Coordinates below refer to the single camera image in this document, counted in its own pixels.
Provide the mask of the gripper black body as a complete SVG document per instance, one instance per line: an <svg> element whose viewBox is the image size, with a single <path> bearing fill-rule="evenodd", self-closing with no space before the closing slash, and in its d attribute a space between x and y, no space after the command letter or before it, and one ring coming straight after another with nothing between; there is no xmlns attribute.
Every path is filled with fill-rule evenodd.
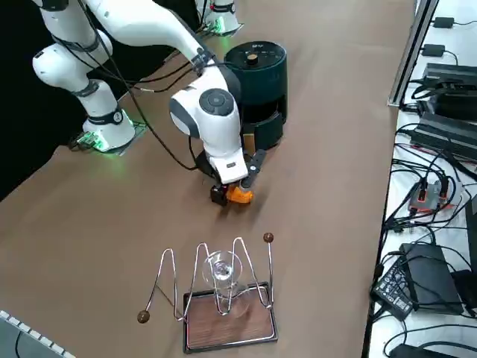
<svg viewBox="0 0 477 358"><path fill-rule="evenodd" d="M202 152L196 157L196 166L205 175L214 179L216 183L221 182L218 172L210 164L209 158L204 150L202 150Z"/></svg>

